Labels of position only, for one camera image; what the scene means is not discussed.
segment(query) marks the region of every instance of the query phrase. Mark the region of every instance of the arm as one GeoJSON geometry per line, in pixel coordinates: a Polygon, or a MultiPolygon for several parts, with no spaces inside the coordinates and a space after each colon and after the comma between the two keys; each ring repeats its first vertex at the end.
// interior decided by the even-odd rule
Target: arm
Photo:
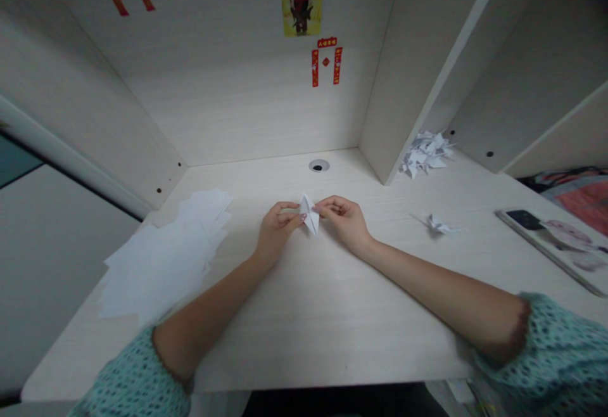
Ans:
{"type": "Polygon", "coordinates": [[[164,365],[186,382],[230,319],[279,260],[291,233],[306,215],[281,213],[296,203],[279,202],[262,221],[253,255],[233,272],[156,327],[153,340],[164,365]]]}
{"type": "Polygon", "coordinates": [[[375,240],[361,208],[332,196],[315,209],[359,258],[403,288],[482,353],[500,364],[524,347],[528,304],[522,298],[375,240]]]}

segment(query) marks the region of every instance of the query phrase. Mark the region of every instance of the white desk surface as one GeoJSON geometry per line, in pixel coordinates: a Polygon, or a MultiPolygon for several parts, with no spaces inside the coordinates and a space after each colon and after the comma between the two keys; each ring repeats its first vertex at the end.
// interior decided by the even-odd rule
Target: white desk surface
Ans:
{"type": "MultiPolygon", "coordinates": [[[[229,235],[204,289],[252,253],[259,222],[278,200],[338,194],[358,202],[379,240],[509,292],[543,292],[564,307],[608,325],[608,300],[569,278],[500,221],[494,210],[533,209],[595,233],[507,175],[463,154],[449,167],[399,174],[382,186],[357,149],[190,168],[162,209],[163,225],[193,191],[221,188],[234,201],[229,235]],[[325,158],[329,171],[308,169],[325,158]],[[468,232],[433,239],[416,217],[436,214],[468,232]]],[[[99,319],[98,285],[26,383],[25,401],[78,399],[103,365],[138,331],[136,317],[99,319]]],[[[469,349],[427,310],[352,256],[324,225],[319,237],[296,231],[276,268],[232,320],[199,367],[195,391],[253,390],[463,377],[469,349]]]]}

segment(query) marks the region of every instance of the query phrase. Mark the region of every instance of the stack of white paper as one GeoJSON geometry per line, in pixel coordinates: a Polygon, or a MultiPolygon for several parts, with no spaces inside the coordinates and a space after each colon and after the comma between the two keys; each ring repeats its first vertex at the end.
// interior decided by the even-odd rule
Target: stack of white paper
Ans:
{"type": "Polygon", "coordinates": [[[451,149],[452,146],[454,145],[450,144],[450,140],[444,138],[441,133],[420,132],[407,150],[401,164],[401,170],[409,173],[414,179],[418,170],[428,174],[429,168],[447,167],[447,164],[441,158],[450,158],[454,154],[451,149]]]}
{"type": "Polygon", "coordinates": [[[219,189],[195,192],[180,203],[175,222],[133,235],[105,261],[110,269],[102,279],[100,317],[137,313],[139,326],[146,326],[198,290],[226,237],[231,202],[219,189]]]}

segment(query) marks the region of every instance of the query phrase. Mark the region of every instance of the woman's right hand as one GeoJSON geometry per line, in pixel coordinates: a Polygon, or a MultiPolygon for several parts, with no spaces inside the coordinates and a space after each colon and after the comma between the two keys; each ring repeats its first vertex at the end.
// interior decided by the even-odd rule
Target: woman's right hand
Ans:
{"type": "Polygon", "coordinates": [[[355,255],[363,256],[365,250],[374,242],[367,231],[363,212],[355,202],[332,195],[317,203],[314,210],[329,219],[342,241],[355,255]]]}

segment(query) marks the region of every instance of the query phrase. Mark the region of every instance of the screw hole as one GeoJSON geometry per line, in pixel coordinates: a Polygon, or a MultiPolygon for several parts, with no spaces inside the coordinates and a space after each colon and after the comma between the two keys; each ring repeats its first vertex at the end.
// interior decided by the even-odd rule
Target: screw hole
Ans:
{"type": "Polygon", "coordinates": [[[314,172],[324,172],[329,170],[329,162],[323,159],[315,159],[308,164],[308,168],[314,172]]]}

